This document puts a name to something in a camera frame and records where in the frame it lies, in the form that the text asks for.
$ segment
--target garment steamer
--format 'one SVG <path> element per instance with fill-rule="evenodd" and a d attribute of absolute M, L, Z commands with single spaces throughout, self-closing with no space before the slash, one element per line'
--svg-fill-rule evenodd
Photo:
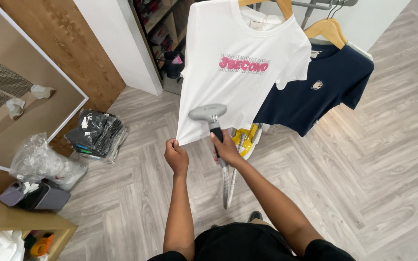
<path fill-rule="evenodd" d="M 224 115 L 227 112 L 227 107 L 223 104 L 208 104 L 205 106 L 197 107 L 188 113 L 188 116 L 195 121 L 206 121 L 209 124 L 210 132 L 214 133 L 215 136 L 224 142 L 224 135 L 220 129 L 218 117 Z M 236 169 L 232 175 L 231 186 L 229 187 L 229 165 L 219 157 L 219 153 L 216 148 L 217 160 L 222 167 L 222 177 L 224 182 L 224 208 L 230 207 L 233 188 L 235 186 Z"/>

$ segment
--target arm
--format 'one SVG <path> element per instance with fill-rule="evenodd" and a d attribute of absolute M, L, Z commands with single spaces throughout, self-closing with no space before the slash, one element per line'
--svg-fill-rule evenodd
<path fill-rule="evenodd" d="M 219 156 L 243 176 L 272 224 L 278 229 L 291 249 L 304 256 L 306 246 L 314 239 L 323 239 L 291 199 L 273 186 L 238 154 L 235 143 L 224 130 L 224 143 L 211 134 Z"/>
<path fill-rule="evenodd" d="M 163 251 L 176 251 L 186 260 L 194 258 L 194 227 L 189 207 L 186 174 L 189 158 L 176 139 L 168 140 L 165 148 L 165 159 L 174 171 L 171 205 L 165 226 Z"/>

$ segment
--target gray wooden floor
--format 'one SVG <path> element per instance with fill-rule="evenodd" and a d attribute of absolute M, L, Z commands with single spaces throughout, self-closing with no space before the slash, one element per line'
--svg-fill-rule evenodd
<path fill-rule="evenodd" d="M 283 126 L 249 162 L 302 209 L 324 238 L 357 260 L 418 261 L 418 0 L 371 49 L 375 71 L 356 110 L 341 105 L 304 138 Z M 110 112 L 130 127 L 115 165 L 90 163 L 61 215 L 79 225 L 60 260 L 141 261 L 161 253 L 179 96 L 127 88 Z M 222 207 L 210 142 L 185 145 L 195 234 L 261 210 L 238 176 Z"/>

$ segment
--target orange object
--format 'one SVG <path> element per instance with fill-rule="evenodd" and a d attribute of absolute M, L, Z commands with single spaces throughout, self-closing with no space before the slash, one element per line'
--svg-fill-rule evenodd
<path fill-rule="evenodd" d="M 30 250 L 30 253 L 34 256 L 42 256 L 48 252 L 51 246 L 52 240 L 54 239 L 53 233 L 46 233 L 40 240 L 38 240 Z"/>

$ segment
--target hand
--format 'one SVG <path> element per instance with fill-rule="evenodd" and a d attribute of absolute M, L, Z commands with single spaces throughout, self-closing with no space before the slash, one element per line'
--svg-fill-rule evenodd
<path fill-rule="evenodd" d="M 217 151 L 219 153 L 219 156 L 228 164 L 232 165 L 244 161 L 243 157 L 241 157 L 240 153 L 238 153 L 238 150 L 236 148 L 235 143 L 233 142 L 232 138 L 230 137 L 230 134 L 227 130 L 222 130 L 222 133 L 224 135 L 224 142 L 221 143 L 219 138 L 217 138 L 214 133 L 211 132 L 210 134 L 210 140 L 214 144 L 214 146 L 217 148 Z"/>
<path fill-rule="evenodd" d="M 165 160 L 174 171 L 175 175 L 184 175 L 188 171 L 189 158 L 188 154 L 180 145 L 178 140 L 170 139 L 165 142 Z"/>

